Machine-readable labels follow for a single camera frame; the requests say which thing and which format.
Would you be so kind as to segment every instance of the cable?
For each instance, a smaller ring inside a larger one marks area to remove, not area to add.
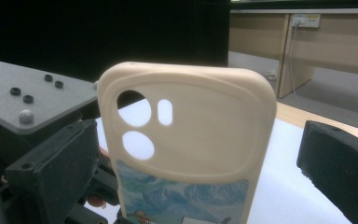
[[[292,85],[293,85],[293,95],[295,96],[295,101],[296,101],[296,107],[298,107],[298,100],[297,100],[297,94],[296,94],[296,85],[295,85],[295,74],[293,73],[293,67],[292,67],[292,63],[293,63],[293,58],[294,58],[294,48],[295,48],[295,40],[296,40],[296,31],[297,31],[297,27],[299,26],[299,24],[301,23],[301,21],[297,20],[295,21],[295,30],[293,33],[293,38],[291,40],[291,48],[290,48],[290,52],[289,52],[289,70],[290,70],[290,75],[292,77]]]

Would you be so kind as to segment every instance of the black rubber pad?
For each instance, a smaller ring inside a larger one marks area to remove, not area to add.
[[[297,166],[345,217],[358,223],[358,138],[307,121]]]

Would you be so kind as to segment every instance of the gray metal plate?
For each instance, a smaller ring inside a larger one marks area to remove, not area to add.
[[[46,82],[45,75],[51,75],[52,82]],[[55,81],[61,81],[63,88],[56,88]],[[20,96],[10,94],[13,87],[21,89]],[[96,93],[90,82],[0,62],[0,125],[18,134],[33,133],[96,100]],[[24,95],[32,95],[34,102],[24,103]],[[32,111],[33,122],[20,122],[24,109]]]

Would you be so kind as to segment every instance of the blue wave design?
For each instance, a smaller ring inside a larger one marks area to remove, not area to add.
[[[238,182],[228,185],[190,185],[185,188],[185,196],[194,202],[207,204],[242,204],[246,199],[248,184]]]
[[[122,161],[118,170],[128,214],[140,210],[159,224],[180,224],[184,216],[219,223],[228,213],[232,223],[241,220],[246,180],[221,185],[177,183],[144,174]]]

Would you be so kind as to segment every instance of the power outlet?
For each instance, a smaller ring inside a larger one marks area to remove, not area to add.
[[[319,28],[321,14],[293,14],[292,26]]]

